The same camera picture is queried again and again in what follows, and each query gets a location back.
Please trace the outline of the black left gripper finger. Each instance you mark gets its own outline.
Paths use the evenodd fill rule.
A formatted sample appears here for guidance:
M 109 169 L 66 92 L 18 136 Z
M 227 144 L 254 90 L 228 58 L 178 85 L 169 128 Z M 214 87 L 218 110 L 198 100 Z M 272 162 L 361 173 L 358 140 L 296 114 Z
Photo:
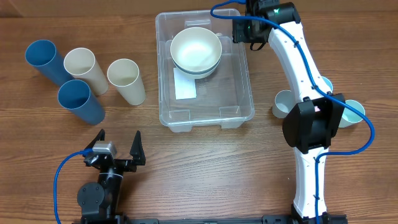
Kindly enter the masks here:
M 141 132 L 137 131 L 131 146 L 130 155 L 132 156 L 133 163 L 136 166 L 144 166 L 146 164 L 146 157 L 144 154 Z
M 105 130 L 101 129 L 96 137 L 85 147 L 85 149 L 92 149 L 97 141 L 104 141 L 105 139 Z

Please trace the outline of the cream bowl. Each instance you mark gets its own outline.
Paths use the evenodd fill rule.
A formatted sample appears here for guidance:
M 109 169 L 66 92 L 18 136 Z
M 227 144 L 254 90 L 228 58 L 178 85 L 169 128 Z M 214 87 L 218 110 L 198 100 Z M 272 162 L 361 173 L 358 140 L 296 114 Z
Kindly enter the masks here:
M 175 67 L 177 69 L 179 69 L 182 74 L 187 77 L 188 79 L 202 79 L 202 78 L 206 78 L 208 76 L 210 76 L 217 68 L 217 65 L 215 65 L 214 67 L 205 70 L 204 72 L 189 72 L 188 70 L 184 70 L 183 68 L 181 68 L 178 65 L 175 65 Z
M 179 66 L 192 71 L 212 67 L 221 58 L 222 51 L 219 37 L 202 27 L 180 31 L 170 45 L 172 59 Z

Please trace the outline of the dark blue bowl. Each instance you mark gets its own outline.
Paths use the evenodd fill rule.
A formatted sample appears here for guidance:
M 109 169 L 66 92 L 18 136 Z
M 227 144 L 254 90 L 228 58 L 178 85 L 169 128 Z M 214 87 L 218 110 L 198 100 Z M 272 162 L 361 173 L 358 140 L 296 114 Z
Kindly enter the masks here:
M 208 73 L 208 72 L 210 72 L 210 71 L 212 71 L 212 70 L 215 70 L 216 67 L 219 65 L 219 63 L 221 62 L 221 59 L 219 59 L 212 67 L 207 68 L 207 69 L 204 69 L 204 70 L 199 70 L 199 71 L 188 70 L 188 69 L 186 69 L 186 68 L 183 68 L 183 67 L 179 66 L 179 65 L 176 63 L 175 60 L 172 60 L 172 61 L 173 61 L 174 65 L 175 65 L 178 69 L 182 70 L 182 71 L 185 72 L 185 73 L 189 73 L 189 74 L 192 74 L 192 75 L 201 75 L 201 74 L 204 74 L 204 73 Z

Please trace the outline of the light blue small cup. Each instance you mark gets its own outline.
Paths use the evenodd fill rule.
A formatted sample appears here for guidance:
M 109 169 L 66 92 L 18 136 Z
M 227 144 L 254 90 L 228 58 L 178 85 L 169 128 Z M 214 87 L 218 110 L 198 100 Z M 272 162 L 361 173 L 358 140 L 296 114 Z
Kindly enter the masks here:
M 323 78 L 323 81 L 326 83 L 326 85 L 330 88 L 330 90 L 333 91 L 332 82 L 327 77 L 322 77 L 322 78 Z

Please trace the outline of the teal small cup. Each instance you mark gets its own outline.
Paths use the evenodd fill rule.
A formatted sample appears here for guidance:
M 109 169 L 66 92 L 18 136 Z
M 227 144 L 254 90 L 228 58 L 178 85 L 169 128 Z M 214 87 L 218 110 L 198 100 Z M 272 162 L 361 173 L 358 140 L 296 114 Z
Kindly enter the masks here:
M 361 103 L 355 100 L 346 100 L 345 103 L 362 114 L 366 114 L 365 109 Z M 339 128 L 346 128 L 348 126 L 354 125 L 356 123 L 361 122 L 362 117 L 358 116 L 356 113 L 351 110 L 345 108 L 341 117 L 341 121 L 339 123 Z

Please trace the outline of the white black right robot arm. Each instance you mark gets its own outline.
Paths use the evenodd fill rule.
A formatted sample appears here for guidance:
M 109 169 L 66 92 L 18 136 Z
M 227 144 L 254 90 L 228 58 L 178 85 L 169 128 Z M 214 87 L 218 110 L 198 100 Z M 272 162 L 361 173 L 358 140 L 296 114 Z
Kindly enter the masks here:
M 269 44 L 276 53 L 295 104 L 282 123 L 295 153 L 296 190 L 291 223 L 347 223 L 346 215 L 330 215 L 324 201 L 326 154 L 343 115 L 344 96 L 324 82 L 305 41 L 293 3 L 243 1 L 244 16 L 233 19 L 235 43 Z

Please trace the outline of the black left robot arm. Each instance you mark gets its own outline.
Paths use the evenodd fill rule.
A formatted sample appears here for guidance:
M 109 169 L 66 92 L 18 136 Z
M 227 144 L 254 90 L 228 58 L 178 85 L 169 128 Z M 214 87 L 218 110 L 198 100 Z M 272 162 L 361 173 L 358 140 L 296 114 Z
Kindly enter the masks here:
M 84 184 L 77 193 L 81 207 L 81 223 L 130 223 L 124 213 L 118 213 L 118 200 L 123 174 L 135 172 L 146 164 L 141 132 L 137 131 L 131 146 L 130 159 L 117 159 L 116 146 L 105 140 L 105 130 L 85 147 L 84 163 L 99 170 L 98 180 Z

